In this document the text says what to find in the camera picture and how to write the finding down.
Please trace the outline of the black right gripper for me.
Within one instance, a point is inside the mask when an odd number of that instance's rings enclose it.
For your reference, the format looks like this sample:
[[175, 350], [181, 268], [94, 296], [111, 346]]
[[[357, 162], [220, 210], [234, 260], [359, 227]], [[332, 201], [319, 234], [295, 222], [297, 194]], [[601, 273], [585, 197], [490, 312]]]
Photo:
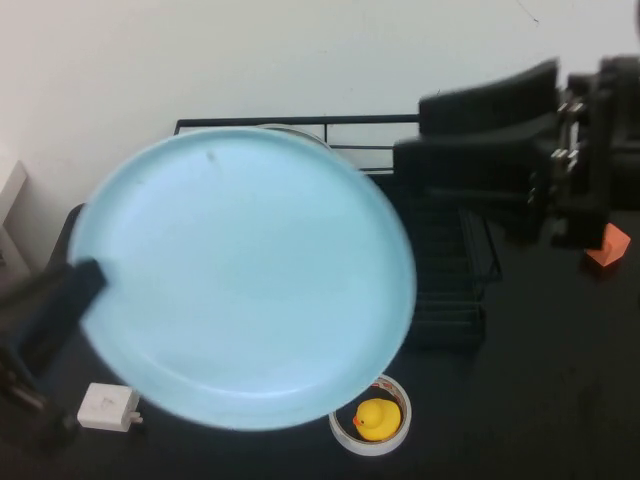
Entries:
[[563, 90], [558, 71], [547, 60], [422, 98], [421, 135], [393, 147], [395, 176], [527, 243], [540, 236], [549, 198], [553, 245], [600, 248], [610, 212], [639, 207], [639, 58], [605, 58]]

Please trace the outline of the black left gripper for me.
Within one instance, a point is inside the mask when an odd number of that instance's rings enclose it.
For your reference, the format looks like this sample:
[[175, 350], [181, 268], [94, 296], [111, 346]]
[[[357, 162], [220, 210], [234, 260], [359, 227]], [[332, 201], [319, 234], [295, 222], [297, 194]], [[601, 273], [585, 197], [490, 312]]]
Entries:
[[54, 453], [75, 438], [75, 421], [31, 373], [58, 354], [107, 280], [94, 259], [57, 264], [23, 282], [1, 303], [1, 442]]

